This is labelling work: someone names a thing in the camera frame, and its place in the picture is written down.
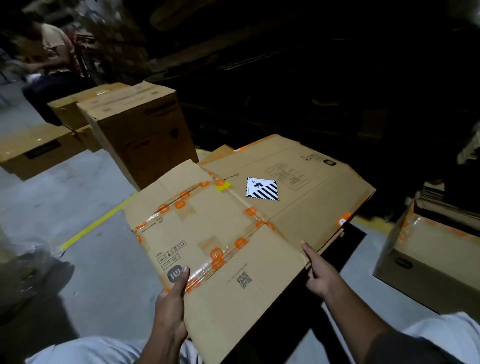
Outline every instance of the barcode label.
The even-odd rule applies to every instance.
[[[248,276],[246,272],[243,272],[237,278],[237,282],[241,285],[242,288],[245,288],[251,281],[252,279]]]

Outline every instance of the plastic bag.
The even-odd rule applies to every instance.
[[[12,243],[0,231],[0,317],[37,295],[55,262],[49,245],[37,238]]]

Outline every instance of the gray floor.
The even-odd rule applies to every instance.
[[[0,86],[12,103],[0,102],[0,136],[43,122],[23,99],[20,87]],[[85,151],[26,182],[0,169],[0,227],[13,243],[36,238],[58,247],[134,192],[103,150]],[[353,290],[397,329],[435,316],[372,276],[385,236],[358,227],[367,236],[341,272]],[[33,353],[75,337],[147,338],[161,285],[121,212],[82,237],[60,260],[50,277],[51,289],[34,300],[35,307],[30,304],[0,327],[7,358],[14,362],[15,352]],[[311,331],[288,360],[327,362]]]

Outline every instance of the right hand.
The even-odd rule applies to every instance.
[[[322,299],[326,299],[337,290],[346,286],[345,281],[340,277],[336,269],[312,249],[307,242],[302,240],[302,249],[312,263],[308,272],[310,277],[307,281],[307,288]]]

